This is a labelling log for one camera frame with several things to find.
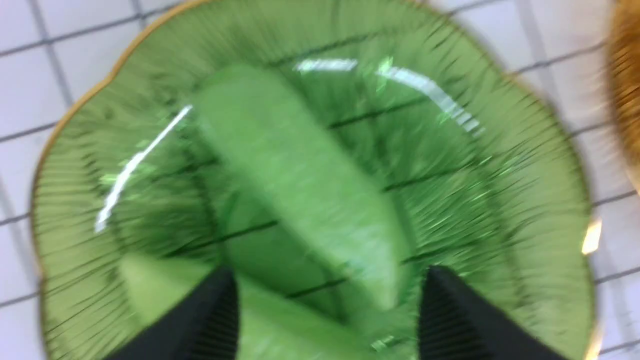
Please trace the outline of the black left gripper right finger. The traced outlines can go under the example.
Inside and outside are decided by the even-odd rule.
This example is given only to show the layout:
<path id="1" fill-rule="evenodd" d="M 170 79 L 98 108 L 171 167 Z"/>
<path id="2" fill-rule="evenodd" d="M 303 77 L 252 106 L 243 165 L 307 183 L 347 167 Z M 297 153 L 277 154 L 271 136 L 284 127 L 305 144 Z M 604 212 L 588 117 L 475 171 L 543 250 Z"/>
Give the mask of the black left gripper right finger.
<path id="1" fill-rule="evenodd" d="M 451 268 L 430 266 L 417 321 L 421 360 L 560 360 Z"/>

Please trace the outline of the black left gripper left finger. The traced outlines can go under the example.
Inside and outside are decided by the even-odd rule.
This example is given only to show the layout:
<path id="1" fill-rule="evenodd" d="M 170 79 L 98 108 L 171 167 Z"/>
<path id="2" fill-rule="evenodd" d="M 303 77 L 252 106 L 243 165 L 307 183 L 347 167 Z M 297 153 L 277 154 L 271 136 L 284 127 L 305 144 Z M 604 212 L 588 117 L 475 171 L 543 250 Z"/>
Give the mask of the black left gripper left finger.
<path id="1" fill-rule="evenodd" d="M 211 271 L 163 317 L 109 360 L 236 360 L 239 289 L 229 268 Z"/>

